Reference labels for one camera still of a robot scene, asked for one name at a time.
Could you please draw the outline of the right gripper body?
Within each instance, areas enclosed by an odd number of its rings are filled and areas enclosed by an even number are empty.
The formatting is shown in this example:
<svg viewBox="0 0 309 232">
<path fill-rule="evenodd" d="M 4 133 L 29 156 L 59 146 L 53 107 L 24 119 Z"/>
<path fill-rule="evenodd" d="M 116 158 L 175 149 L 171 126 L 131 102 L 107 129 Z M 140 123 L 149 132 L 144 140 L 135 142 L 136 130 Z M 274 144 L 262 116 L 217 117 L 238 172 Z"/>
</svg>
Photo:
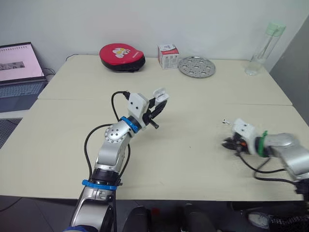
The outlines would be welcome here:
<svg viewBox="0 0 309 232">
<path fill-rule="evenodd" d="M 239 135 L 234 135 L 232 137 L 234 148 L 237 153 L 249 154 L 249 147 L 247 142 Z"/>
</svg>

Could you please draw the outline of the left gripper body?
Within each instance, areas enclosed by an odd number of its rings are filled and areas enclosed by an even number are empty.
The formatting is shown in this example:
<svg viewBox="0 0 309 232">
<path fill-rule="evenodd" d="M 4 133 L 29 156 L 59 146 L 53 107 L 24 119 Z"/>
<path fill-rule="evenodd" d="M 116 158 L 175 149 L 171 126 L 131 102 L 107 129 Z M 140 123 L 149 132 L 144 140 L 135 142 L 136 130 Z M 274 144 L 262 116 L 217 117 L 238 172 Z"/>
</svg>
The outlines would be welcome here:
<svg viewBox="0 0 309 232">
<path fill-rule="evenodd" d="M 155 109 L 153 111 L 150 111 L 149 109 L 146 111 L 145 114 L 142 116 L 142 120 L 146 126 L 149 124 L 152 125 L 155 129 L 159 128 L 159 125 L 156 124 L 153 119 L 159 114 L 159 110 Z"/>
</svg>

